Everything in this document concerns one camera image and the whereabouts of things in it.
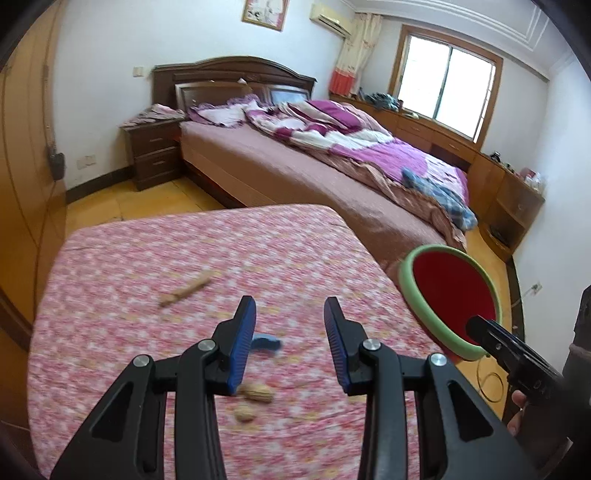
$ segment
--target pink floral tablecloth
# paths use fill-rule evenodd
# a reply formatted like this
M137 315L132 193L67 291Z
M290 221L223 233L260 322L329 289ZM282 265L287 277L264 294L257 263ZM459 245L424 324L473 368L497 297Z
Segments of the pink floral tablecloth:
M167 308L158 296L203 270L215 279ZM178 355L256 300L256 331L283 341L276 356L253 353L245 381L272 386L272 404L238 423L237 398L217 398L228 478L355 479L365 398L348 398L324 331L323 303L338 297L345 316L399 353L426 357L437 346L398 290L333 210L288 205L109 223L74 233L61 249L31 344L28 408L41 472L49 476L84 418L140 353ZM169 397L165 476L174 478ZM409 429L415 432L412 402ZM416 438L411 477L418 476Z

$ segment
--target drawer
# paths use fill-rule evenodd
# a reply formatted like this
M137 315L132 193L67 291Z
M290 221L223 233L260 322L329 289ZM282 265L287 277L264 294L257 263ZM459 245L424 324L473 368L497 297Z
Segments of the drawer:
M390 133L395 135L396 128L398 126L398 115L389 112L387 110L376 110L373 114L371 114L382 127L388 130Z
M468 163L472 163L474 161L474 157L476 157L476 152L474 150L468 148L461 142L453 140L439 132L433 132L433 143L466 160Z
M166 148L136 158L135 175L140 180L146 179L167 171L178 170L180 163L180 149L178 147Z
M420 123L404 118L403 116L398 120L398 129L406 130L407 132L412 133L413 135L418 135L427 141L431 141L433 138L433 130L429 127L425 127L425 125L421 125Z
M143 127L130 132L131 148L134 157L178 145L180 127L178 122L165 125Z
M396 138L411 144L414 148L418 148L425 153L429 153L431 151L431 142L429 140L425 140L418 135L411 134L406 130L401 130L400 128L396 130Z

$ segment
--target wooden headboard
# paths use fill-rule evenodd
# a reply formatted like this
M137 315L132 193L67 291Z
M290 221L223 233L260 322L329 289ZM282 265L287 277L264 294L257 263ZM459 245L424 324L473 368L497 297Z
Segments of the wooden headboard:
M197 63L158 65L152 71L153 103L186 111L199 103L221 105L256 93L265 103L308 99L316 79L258 57L218 57Z

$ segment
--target baseboard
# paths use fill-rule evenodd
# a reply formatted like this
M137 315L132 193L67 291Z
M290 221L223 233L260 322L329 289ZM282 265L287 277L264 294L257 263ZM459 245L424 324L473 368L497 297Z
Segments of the baseboard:
M513 257L506 263L507 279L509 280L509 296L511 297L511 327L512 333L519 340L525 342L525 326L523 318L523 307L521 305L521 290L519 288L519 279L517 278L517 269ZM519 407L511 400L511 394L514 388L509 388L505 400L505 410L503 411L503 423L509 423L510 419L519 412Z
M99 190L111 187L117 183L129 180L134 176L134 168L130 165L119 170L110 171L100 177L86 181L81 185L77 185L66 192L66 203L72 203L76 200L98 192Z

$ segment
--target metal screw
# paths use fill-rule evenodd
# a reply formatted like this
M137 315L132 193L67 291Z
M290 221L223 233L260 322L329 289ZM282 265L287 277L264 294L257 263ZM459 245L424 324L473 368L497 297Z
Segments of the metal screw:
M447 363L447 358L442 353L434 353L431 356L431 363L436 367L442 367Z
M202 352L211 352L216 347L216 342L208 338L207 340L201 340L197 345Z
M145 367L150 362L150 358L148 355L138 355L134 358L134 365L136 367Z
M372 352L379 350L379 348L382 346L380 341L374 338L368 338L367 340L364 340L362 345L363 348L365 348L366 350L370 350Z

